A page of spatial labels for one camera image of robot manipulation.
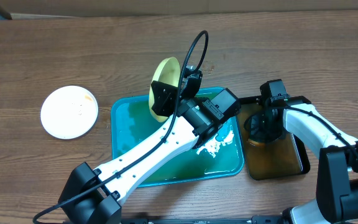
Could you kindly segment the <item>green yellow sponge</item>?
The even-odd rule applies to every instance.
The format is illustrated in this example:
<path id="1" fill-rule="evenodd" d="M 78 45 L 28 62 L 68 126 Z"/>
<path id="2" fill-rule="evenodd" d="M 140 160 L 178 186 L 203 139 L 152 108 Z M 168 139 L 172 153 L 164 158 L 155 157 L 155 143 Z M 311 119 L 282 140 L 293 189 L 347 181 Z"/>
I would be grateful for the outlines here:
<path id="1" fill-rule="evenodd" d="M 251 140 L 251 139 L 248 139 L 247 142 L 250 145 L 255 146 L 255 147 L 264 147 L 266 145 L 265 142 L 258 142 L 258 141 L 254 141 L 254 140 Z"/>

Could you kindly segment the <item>light green plate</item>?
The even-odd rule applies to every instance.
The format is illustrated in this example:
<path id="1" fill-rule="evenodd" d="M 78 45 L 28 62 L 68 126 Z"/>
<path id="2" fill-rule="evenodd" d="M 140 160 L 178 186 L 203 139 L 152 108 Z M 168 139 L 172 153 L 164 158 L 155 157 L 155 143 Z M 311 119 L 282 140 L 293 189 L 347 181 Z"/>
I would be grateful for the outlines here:
<path id="1" fill-rule="evenodd" d="M 149 111 L 159 123 L 165 122 L 173 113 L 174 98 L 168 94 L 178 88 L 180 65 L 175 57 L 163 59 L 157 66 L 149 90 Z"/>

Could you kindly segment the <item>white plate with sauce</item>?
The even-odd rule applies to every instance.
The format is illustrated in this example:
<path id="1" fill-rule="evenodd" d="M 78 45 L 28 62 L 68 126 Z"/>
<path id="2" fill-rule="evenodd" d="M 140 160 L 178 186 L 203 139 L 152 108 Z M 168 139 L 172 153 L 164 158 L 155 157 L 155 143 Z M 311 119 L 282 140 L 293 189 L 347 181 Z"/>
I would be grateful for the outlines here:
<path id="1" fill-rule="evenodd" d="M 98 111 L 95 96 L 86 88 L 63 86 L 46 97 L 40 110 L 40 121 L 51 136 L 75 139 L 94 126 Z"/>

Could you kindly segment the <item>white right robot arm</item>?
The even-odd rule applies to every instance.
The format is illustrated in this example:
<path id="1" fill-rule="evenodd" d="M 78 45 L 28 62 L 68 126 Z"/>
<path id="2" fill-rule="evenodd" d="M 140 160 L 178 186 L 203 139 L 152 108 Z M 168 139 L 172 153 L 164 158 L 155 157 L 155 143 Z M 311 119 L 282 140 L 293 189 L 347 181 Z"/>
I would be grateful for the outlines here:
<path id="1" fill-rule="evenodd" d="M 358 219 L 358 139 L 320 115 L 304 96 L 268 99 L 250 115 L 249 139 L 268 143 L 290 133 L 318 157 L 316 197 L 283 212 L 280 223 L 349 223 Z"/>

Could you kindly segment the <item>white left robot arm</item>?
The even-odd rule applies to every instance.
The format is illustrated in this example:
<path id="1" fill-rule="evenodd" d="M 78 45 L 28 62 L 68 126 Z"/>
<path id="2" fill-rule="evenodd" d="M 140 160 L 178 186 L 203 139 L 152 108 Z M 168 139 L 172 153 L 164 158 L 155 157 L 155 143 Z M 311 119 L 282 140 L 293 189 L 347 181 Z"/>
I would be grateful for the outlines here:
<path id="1" fill-rule="evenodd" d="M 145 179 L 169 160 L 208 142 L 225 118 L 212 110 L 212 101 L 197 98 L 202 73 L 185 70 L 184 87 L 152 82 L 153 107 L 172 110 L 156 132 L 123 155 L 91 168 L 86 162 L 74 168 L 58 199 L 72 223 L 120 223 L 121 208 Z"/>

